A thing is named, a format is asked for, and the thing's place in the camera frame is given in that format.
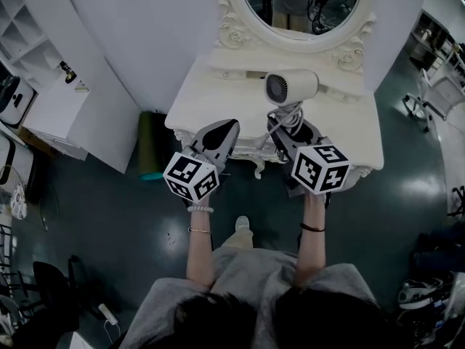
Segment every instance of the hair dryer air intake grille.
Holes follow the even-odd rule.
[[[267,96],[274,103],[284,103],[288,97],[288,83],[279,75],[269,75],[267,77]]]

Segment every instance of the white chair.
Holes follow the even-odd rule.
[[[434,111],[443,120],[446,120],[449,112],[459,103],[465,102],[465,93],[461,87],[449,76],[445,76],[434,84],[431,84],[426,71],[422,69],[417,79],[419,96],[407,93],[403,103],[408,115],[415,117],[423,111],[426,119],[425,132],[430,129],[432,120],[431,111]],[[409,108],[408,101],[413,101],[413,108]]]

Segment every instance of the black wristband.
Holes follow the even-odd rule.
[[[300,223],[300,227],[304,230],[307,230],[307,231],[311,231],[312,233],[322,233],[323,231],[326,230],[326,228],[324,229],[315,229],[315,228],[311,228],[310,226],[306,226],[305,224],[303,223]]]

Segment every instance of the vanity table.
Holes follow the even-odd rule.
[[[285,163],[271,138],[263,150],[253,147],[275,108],[266,100],[263,77],[268,71],[308,68],[318,75],[320,88],[303,103],[304,117],[352,162],[344,189],[383,168],[375,99],[363,84],[363,40],[376,21],[371,0],[358,0],[343,25],[320,36],[271,28],[247,0],[219,0],[219,8],[215,46],[193,63],[166,118],[182,147],[206,125],[233,118],[240,122],[240,135],[232,159],[254,162],[257,179],[266,161]]]

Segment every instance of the sneaker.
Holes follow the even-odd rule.
[[[238,231],[241,228],[250,228],[250,222],[248,221],[247,216],[240,216],[235,221],[235,230]]]

